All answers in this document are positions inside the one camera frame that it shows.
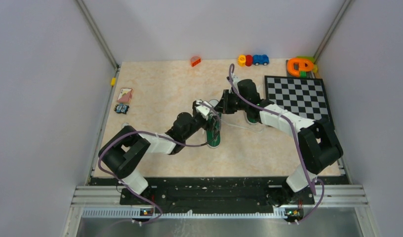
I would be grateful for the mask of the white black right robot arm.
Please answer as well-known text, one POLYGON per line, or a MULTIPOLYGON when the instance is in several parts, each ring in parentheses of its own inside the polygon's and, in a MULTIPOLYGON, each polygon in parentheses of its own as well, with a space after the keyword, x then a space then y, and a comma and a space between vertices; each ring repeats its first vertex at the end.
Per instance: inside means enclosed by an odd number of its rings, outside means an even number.
POLYGON ((282 198, 296 203, 302 190, 313 184, 319 173, 343 156, 343 149, 333 124, 326 118, 304 118, 262 99, 251 79, 231 82, 220 100, 213 100, 214 109, 223 114, 244 111, 250 123, 261 123, 282 131, 294 139, 300 165, 283 184, 282 198))

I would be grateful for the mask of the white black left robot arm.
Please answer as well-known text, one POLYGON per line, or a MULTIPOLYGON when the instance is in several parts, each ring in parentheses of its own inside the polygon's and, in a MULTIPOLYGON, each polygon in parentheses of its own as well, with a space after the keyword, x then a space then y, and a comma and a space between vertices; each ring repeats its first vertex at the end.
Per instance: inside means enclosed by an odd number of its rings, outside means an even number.
POLYGON ((175 155, 184 147, 192 135, 200 129, 211 134, 204 143, 213 142, 219 137, 220 114, 214 110, 218 100, 194 101, 192 114, 180 113, 173 126, 162 134, 147 131, 138 132, 131 125, 123 127, 99 153, 99 163, 105 164, 124 186, 131 190, 132 198, 138 204, 145 204, 150 199, 148 181, 137 170, 137 165, 145 154, 175 155))

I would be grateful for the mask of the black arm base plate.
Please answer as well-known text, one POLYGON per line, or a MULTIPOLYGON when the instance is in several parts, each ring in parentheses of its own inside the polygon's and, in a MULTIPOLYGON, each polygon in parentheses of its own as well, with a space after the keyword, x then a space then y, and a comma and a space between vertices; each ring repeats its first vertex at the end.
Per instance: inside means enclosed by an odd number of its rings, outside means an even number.
POLYGON ((282 197, 285 176, 275 177, 148 177, 144 200, 122 189, 115 178, 91 178, 91 186, 114 186, 121 205, 157 204, 163 214, 255 214, 272 213, 282 197))

